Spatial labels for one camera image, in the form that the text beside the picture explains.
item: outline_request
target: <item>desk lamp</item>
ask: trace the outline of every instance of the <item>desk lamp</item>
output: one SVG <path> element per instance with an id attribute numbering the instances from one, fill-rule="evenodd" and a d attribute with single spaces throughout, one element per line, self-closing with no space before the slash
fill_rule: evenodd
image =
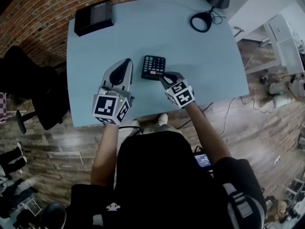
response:
<path id="1" fill-rule="evenodd" d="M 230 4 L 230 0 L 207 0 L 207 1 L 212 5 L 211 10 L 206 11 L 206 12 L 197 13 L 197 14 L 193 15 L 190 19 L 190 24 L 193 27 L 193 29 L 198 31 L 198 32 L 201 32 L 201 33 L 208 32 L 209 29 L 211 28 L 212 23 L 220 24 L 222 22 L 221 21 L 220 23 L 215 23 L 215 18 L 216 17 L 219 17 L 221 19 L 223 17 L 220 16 L 218 13 L 214 12 L 214 9 L 215 8 L 217 8 L 217 9 L 227 9 L 229 7 L 229 4 Z M 207 28 L 205 30 L 199 30 L 198 28 L 196 28 L 193 25 L 193 19 L 195 19 L 195 18 L 199 18 L 199 19 L 203 20 L 206 23 Z"/>

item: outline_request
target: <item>t-shirt sleeve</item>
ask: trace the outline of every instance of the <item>t-shirt sleeve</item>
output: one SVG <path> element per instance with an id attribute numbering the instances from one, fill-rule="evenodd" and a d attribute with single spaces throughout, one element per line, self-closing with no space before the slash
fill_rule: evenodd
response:
<path id="1" fill-rule="evenodd" d="M 71 204 L 67 207 L 65 229 L 90 228 L 94 215 L 112 200 L 113 190 L 98 185 L 74 185 L 71 188 Z"/>
<path id="2" fill-rule="evenodd" d="M 256 199 L 266 215 L 266 202 L 262 189 L 246 159 L 222 158 L 213 167 L 214 179 L 221 184 L 231 183 L 239 192 Z"/>

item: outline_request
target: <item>calculator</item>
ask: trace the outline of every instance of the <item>calculator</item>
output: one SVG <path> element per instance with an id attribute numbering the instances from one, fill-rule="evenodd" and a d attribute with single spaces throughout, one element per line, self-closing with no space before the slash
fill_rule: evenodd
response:
<path id="1" fill-rule="evenodd" d="M 165 58 L 146 55 L 144 57 L 142 78 L 158 81 L 165 71 Z"/>

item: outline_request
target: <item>checkered cloth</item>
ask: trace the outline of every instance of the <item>checkered cloth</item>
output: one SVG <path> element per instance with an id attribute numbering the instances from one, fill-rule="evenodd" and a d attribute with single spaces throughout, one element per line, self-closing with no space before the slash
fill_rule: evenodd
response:
<path id="1" fill-rule="evenodd" d="M 5 103 L 6 93 L 0 93 L 0 124 L 6 122 L 8 115 L 6 113 Z"/>

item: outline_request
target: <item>light blue tabletop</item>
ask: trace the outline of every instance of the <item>light blue tabletop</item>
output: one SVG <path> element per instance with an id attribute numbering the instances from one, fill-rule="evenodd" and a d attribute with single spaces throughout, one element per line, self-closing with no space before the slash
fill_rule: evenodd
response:
<path id="1" fill-rule="evenodd" d="M 112 6 L 114 26 L 77 36 L 70 21 L 68 90 L 74 126 L 99 123 L 93 96 L 104 72 L 119 60 L 134 64 L 130 92 L 135 97 L 124 120 L 178 107 L 167 100 L 159 81 L 141 78 L 145 55 L 166 58 L 166 71 L 180 72 L 198 104 L 249 94 L 241 55 L 226 19 L 207 33 L 191 28 L 195 13 L 209 10 L 205 0 L 138 0 Z"/>

